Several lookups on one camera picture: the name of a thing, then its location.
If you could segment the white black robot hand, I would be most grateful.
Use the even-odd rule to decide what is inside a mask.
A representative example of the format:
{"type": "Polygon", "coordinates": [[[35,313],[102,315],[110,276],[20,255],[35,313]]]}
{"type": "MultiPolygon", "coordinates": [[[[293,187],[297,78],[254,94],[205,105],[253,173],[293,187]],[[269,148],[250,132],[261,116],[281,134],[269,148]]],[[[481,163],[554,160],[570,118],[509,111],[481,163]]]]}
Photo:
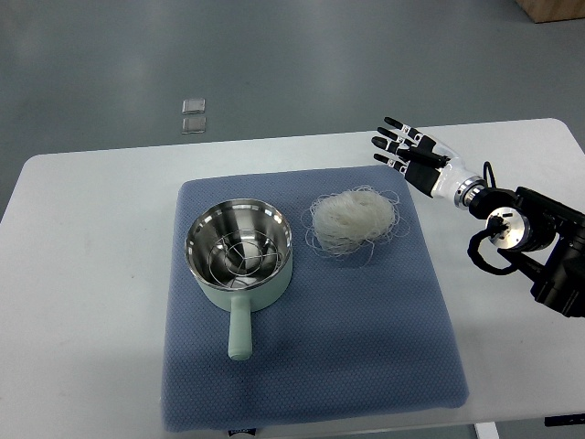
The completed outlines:
{"type": "Polygon", "coordinates": [[[444,143],[391,117],[385,117],[384,123],[371,139],[382,151],[374,159],[399,172],[420,193],[467,209],[475,195],[487,188],[484,178],[468,170],[444,143]]]}

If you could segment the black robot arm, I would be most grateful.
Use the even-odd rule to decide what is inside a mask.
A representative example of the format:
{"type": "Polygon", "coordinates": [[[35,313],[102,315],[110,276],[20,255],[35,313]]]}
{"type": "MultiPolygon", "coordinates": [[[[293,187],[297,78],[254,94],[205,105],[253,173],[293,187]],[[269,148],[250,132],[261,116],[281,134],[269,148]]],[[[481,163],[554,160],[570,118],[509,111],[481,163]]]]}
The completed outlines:
{"type": "Polygon", "coordinates": [[[469,241],[474,265],[494,275],[520,272],[536,302],[584,316],[583,213],[526,187],[474,187],[463,205],[485,221],[469,241]]]}

